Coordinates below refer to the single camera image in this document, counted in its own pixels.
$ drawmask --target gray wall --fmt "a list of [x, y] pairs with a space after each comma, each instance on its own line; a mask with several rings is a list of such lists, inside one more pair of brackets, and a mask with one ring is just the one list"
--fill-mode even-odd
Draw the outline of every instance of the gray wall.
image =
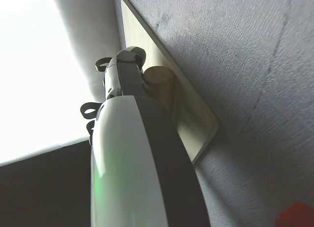
[[95, 62], [121, 50], [113, 0], [54, 0], [95, 100], [105, 100]]
[[130, 1], [225, 129], [195, 167], [212, 226], [314, 207], [314, 0]]

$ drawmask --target wooden cylinder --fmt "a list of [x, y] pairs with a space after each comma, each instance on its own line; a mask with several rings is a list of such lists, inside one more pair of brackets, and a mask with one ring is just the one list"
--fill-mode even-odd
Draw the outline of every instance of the wooden cylinder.
[[171, 114], [174, 81], [172, 70], [164, 66], [152, 66], [144, 72], [144, 81], [148, 95], [157, 99]]

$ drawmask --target red object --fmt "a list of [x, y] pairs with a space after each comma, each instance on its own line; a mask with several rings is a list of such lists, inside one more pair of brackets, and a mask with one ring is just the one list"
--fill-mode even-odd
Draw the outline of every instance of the red object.
[[296, 202], [277, 216], [276, 227], [314, 227], [314, 209]]

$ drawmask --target white light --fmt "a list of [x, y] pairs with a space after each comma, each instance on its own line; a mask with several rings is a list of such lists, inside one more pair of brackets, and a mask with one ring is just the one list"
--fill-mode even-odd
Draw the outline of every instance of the white light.
[[0, 0], [0, 164], [87, 139], [94, 101], [53, 0]]

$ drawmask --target wooden board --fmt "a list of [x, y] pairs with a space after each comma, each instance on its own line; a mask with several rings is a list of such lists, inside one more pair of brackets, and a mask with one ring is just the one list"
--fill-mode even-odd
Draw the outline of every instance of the wooden board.
[[128, 0], [121, 0], [126, 47], [145, 50], [145, 71], [165, 66], [175, 74], [172, 119], [193, 163], [218, 130], [218, 120], [177, 63]]

